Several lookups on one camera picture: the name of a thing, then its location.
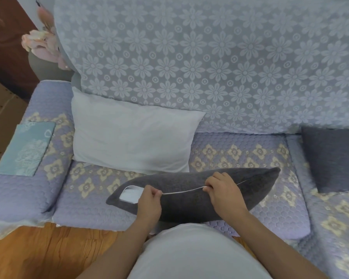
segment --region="white pillow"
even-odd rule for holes
[[[204,112],[73,91],[76,161],[144,174],[189,172],[191,143]]]

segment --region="teal cloth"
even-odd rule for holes
[[[55,122],[19,124],[0,159],[0,174],[34,176],[51,140]]]

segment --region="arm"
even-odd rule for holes
[[[215,211],[237,231],[274,279],[327,278],[249,213],[242,193],[227,173],[215,172],[205,185],[203,191],[209,194]]]
[[[162,192],[147,185],[138,201],[137,218],[115,243],[77,279],[126,279],[162,213]]]

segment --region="person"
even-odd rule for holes
[[[249,213],[227,173],[215,172],[205,185],[203,191],[215,211],[258,261],[236,241],[205,224],[181,224],[146,241],[162,211],[162,192],[147,185],[138,201],[136,220],[78,279],[327,278]]]

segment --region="wall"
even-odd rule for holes
[[[24,11],[27,13],[29,18],[32,20],[32,22],[35,24],[37,29],[41,30],[43,27],[43,24],[39,20],[36,14],[37,4],[35,0],[17,0],[18,3],[22,6]]]

